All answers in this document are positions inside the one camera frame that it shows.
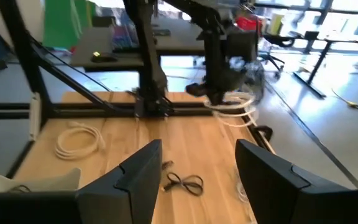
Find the computer mouse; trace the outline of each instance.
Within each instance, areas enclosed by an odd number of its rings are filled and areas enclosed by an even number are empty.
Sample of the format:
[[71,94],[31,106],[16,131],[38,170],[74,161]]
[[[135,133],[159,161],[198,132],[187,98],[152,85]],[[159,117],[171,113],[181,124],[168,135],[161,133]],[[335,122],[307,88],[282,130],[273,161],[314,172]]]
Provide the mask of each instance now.
[[91,61],[94,62],[94,63],[117,62],[118,59],[115,58],[112,53],[93,52]]

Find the floor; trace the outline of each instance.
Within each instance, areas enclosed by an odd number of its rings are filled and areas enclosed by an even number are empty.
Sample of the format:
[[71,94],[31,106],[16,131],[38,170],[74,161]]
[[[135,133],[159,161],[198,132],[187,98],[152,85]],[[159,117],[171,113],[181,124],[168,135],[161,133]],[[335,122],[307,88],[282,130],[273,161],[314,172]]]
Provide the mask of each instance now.
[[[358,69],[353,67],[358,57],[328,56],[315,83],[329,96],[319,100],[290,73],[299,66],[308,67],[308,64],[317,60],[317,55],[276,56],[287,62],[285,72],[279,80],[274,79],[272,72],[267,72],[267,91],[259,105],[257,123],[273,128],[271,143],[279,156],[333,182],[355,189],[357,184],[349,180],[348,173],[358,181],[358,111],[347,108],[345,103],[334,97],[331,88],[342,97],[358,102]],[[302,59],[307,63],[299,64],[298,61]],[[183,91],[186,85],[202,78],[205,71],[201,67],[193,68],[192,61],[191,57],[162,59],[169,91]],[[103,90],[72,69],[57,66],[90,90]],[[273,71],[270,64],[265,68]],[[46,71],[42,71],[42,74],[54,102],[59,102],[62,94],[71,90]],[[138,82],[134,72],[90,75],[114,91],[130,90]],[[12,61],[8,69],[0,72],[0,102],[28,102],[30,97],[23,71],[19,64]],[[27,120],[0,121],[0,174],[4,175],[9,170],[28,140],[28,127]]]

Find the coiled white cable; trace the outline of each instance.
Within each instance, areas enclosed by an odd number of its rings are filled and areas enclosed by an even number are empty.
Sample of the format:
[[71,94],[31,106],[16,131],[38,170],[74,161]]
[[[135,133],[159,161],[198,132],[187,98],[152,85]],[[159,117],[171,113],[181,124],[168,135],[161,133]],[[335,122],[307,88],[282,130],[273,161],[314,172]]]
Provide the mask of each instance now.
[[[104,139],[102,137],[102,134],[100,131],[92,126],[88,126],[82,123],[70,121],[68,123],[68,126],[70,127],[66,131],[62,132],[59,137],[57,138],[56,142],[56,149],[55,154],[58,158],[64,159],[64,160],[75,160],[75,159],[81,159],[84,158],[94,151],[100,150],[103,151],[106,148],[106,143],[104,142]],[[77,150],[66,150],[63,147],[63,141],[70,135],[85,132],[93,135],[95,137],[95,142],[93,142],[91,145],[83,147],[81,149]]]
[[[234,93],[226,93],[224,95],[224,101],[237,102],[236,105],[212,105],[209,100],[204,101],[204,106],[213,110],[214,116],[223,124],[228,125],[230,127],[241,128],[249,126],[253,123],[253,121],[257,120],[258,113],[257,109],[252,103],[254,102],[255,97],[249,93],[243,92],[234,92]],[[241,114],[226,114],[222,113],[219,110],[236,110],[236,109],[244,109],[244,113]],[[230,124],[224,121],[222,118],[238,118],[248,116],[250,121],[246,124]]]

